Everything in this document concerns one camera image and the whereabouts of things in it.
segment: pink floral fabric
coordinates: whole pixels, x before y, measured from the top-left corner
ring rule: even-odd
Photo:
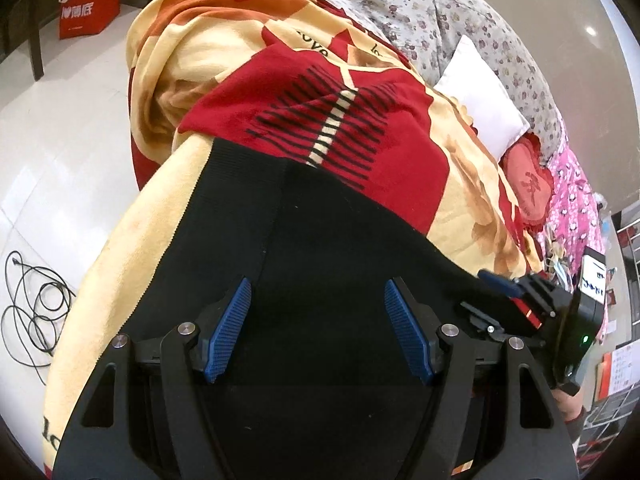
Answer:
[[[604,254],[604,244],[591,186],[575,153],[569,148],[566,127],[559,112],[558,119],[561,139],[558,151],[548,164],[554,176],[555,189],[546,224],[552,227],[564,246],[571,274],[574,275],[580,268],[584,248],[589,246]],[[538,234],[538,241],[544,247],[543,234]]]

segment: black device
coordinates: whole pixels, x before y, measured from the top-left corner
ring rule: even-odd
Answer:
[[[593,343],[602,322],[601,304],[580,285],[572,296],[536,275],[515,282],[489,272],[479,277],[512,298],[515,315],[529,322],[527,333],[507,334],[497,319],[463,303],[481,336],[471,338],[441,324],[401,278],[385,286],[386,310],[408,367],[437,391],[400,478],[445,480],[465,460],[467,470],[458,478],[577,479],[550,388],[579,388],[574,370],[588,349],[584,335]],[[53,480],[233,478],[196,387],[224,372],[250,303],[251,285],[238,278],[222,300],[163,338],[134,342],[117,335],[68,421]],[[144,397],[146,381],[161,385],[155,389],[161,397]],[[470,424],[478,421],[478,406],[480,424]],[[461,448],[469,442],[468,461]]]

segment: chair leg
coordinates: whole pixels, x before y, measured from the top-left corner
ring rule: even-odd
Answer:
[[[31,71],[37,81],[44,75],[42,68],[42,53],[40,51],[40,29],[36,16],[36,0],[28,1],[28,29],[29,29],[29,54],[31,56]]]
[[[9,19],[2,22],[2,51],[5,56],[9,55],[9,50],[11,46],[9,45]]]

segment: red shopping bag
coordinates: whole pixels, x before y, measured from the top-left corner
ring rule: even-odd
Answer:
[[[60,39],[98,34],[120,13],[120,0],[58,0]]]

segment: human hand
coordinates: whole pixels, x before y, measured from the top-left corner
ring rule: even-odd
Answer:
[[[582,388],[580,388],[578,393],[573,397],[559,389],[551,390],[551,394],[554,396],[556,404],[558,404],[558,408],[560,409],[565,422],[569,422],[570,420],[574,420],[574,418],[578,418],[578,416],[580,416],[584,400],[584,391]]]

